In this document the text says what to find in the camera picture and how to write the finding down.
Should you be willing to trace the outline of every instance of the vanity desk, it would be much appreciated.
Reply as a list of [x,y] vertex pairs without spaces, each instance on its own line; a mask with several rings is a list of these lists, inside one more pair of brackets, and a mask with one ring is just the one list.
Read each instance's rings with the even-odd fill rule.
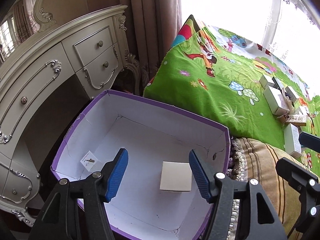
[[118,5],[75,19],[30,46],[17,47],[0,67],[0,209],[29,226],[35,218],[27,203],[39,192],[38,171],[48,154],[41,144],[50,149],[71,121],[65,117],[68,109],[61,104],[55,109],[50,101],[55,91],[69,93],[68,101],[74,96],[76,102],[76,94],[89,100],[110,89],[127,68],[139,94],[139,62],[129,52],[125,35],[126,8]]

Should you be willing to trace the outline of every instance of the sheer curtain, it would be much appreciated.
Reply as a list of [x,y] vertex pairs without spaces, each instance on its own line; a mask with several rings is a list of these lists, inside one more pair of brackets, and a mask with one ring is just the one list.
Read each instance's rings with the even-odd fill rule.
[[181,0],[182,19],[190,14],[230,30],[270,50],[320,95],[317,77],[319,25],[300,0]]

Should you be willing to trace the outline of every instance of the metal screw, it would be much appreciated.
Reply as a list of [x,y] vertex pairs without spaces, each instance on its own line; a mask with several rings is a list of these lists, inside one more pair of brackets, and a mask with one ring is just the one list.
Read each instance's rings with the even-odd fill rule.
[[217,177],[218,179],[224,179],[226,176],[225,176],[223,173],[218,172],[218,173],[216,174],[216,177]]
[[316,208],[316,207],[312,207],[312,208],[310,209],[310,215],[311,215],[311,216],[314,216],[316,213],[317,213],[317,208]]
[[252,185],[258,185],[259,184],[259,182],[256,179],[250,179],[250,183]]
[[66,185],[68,183],[68,180],[67,179],[60,179],[59,180],[59,184],[60,185]]
[[311,186],[314,186],[314,185],[316,184],[316,181],[315,181],[314,179],[310,179],[310,180],[309,180],[309,184],[310,184]]
[[95,171],[94,173],[92,173],[92,177],[94,177],[94,178],[99,178],[100,176],[101,176],[100,171]]

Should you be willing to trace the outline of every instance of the tan striped fabric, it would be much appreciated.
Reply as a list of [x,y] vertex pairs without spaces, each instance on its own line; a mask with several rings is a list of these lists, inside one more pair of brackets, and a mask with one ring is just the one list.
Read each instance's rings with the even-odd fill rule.
[[[269,144],[248,138],[239,138],[237,143],[245,160],[244,179],[254,178],[261,183],[288,234],[300,214],[299,193],[277,175],[276,163],[286,157],[305,167],[284,151]],[[301,233],[294,231],[289,239],[298,240],[301,236]]]

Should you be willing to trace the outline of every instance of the cartoon print blanket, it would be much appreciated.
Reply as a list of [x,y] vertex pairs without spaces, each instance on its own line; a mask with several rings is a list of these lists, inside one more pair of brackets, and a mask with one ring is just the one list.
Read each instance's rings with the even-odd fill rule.
[[[308,112],[306,132],[318,134],[320,97],[310,100],[308,86],[285,63],[259,44],[202,22],[186,21],[144,97],[217,121],[236,137],[254,138],[284,150],[281,123],[259,83],[262,74],[292,86]],[[320,155],[309,149],[299,161],[320,174]]]

